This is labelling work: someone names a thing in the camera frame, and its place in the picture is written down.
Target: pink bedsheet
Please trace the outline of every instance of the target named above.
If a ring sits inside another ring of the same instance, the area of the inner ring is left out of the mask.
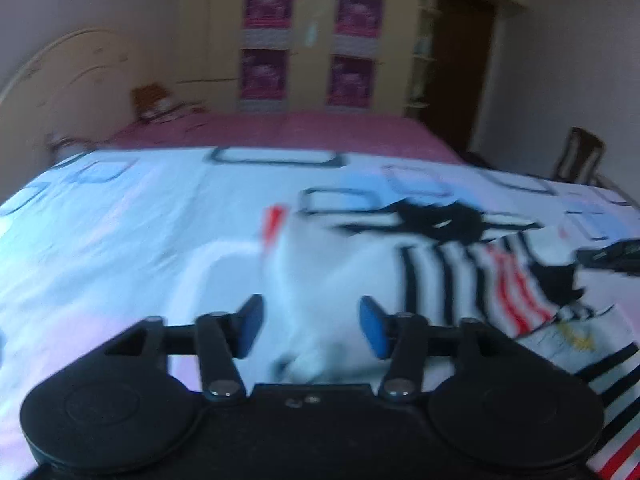
[[[112,137],[119,148],[249,146],[357,152],[464,164],[411,119],[359,114],[190,114],[161,124],[132,124]]]

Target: wall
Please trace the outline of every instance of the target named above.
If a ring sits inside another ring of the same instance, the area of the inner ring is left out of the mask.
[[[476,114],[476,124],[469,143],[469,150],[479,152],[482,140],[485,138],[488,119],[492,111],[492,105],[496,95],[496,87],[498,84],[498,73],[500,72],[500,62],[502,60],[502,50],[504,48],[504,34],[507,19],[502,12],[502,8],[498,6],[494,19],[494,30],[492,31],[491,49],[489,51],[489,59],[487,60],[486,71],[484,73],[484,87],[478,104],[478,113]]]
[[[96,26],[143,43],[169,81],[176,13],[177,0],[0,0],[0,86],[51,41]]]
[[[607,143],[602,172],[640,198],[640,0],[530,0],[504,20],[479,151],[549,176],[571,126]]]

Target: screw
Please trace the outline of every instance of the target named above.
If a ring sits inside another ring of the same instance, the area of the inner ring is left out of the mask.
[[[240,391],[240,384],[235,381],[220,379],[209,385],[209,392],[216,397],[232,397]]]
[[[287,399],[284,401],[284,405],[288,408],[302,408],[302,401],[299,399]]]
[[[385,391],[391,397],[400,399],[411,395],[415,391],[415,385],[409,379],[391,379],[385,383]]]

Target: chair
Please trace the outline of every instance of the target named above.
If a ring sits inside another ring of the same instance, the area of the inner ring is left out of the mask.
[[[605,143],[598,137],[582,128],[572,128],[552,180],[590,184],[605,150]]]

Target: wooden door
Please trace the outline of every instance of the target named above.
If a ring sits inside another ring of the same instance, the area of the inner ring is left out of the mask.
[[[429,104],[421,119],[458,152],[466,151],[474,129],[491,48],[495,7],[482,0],[438,0],[433,30]]]

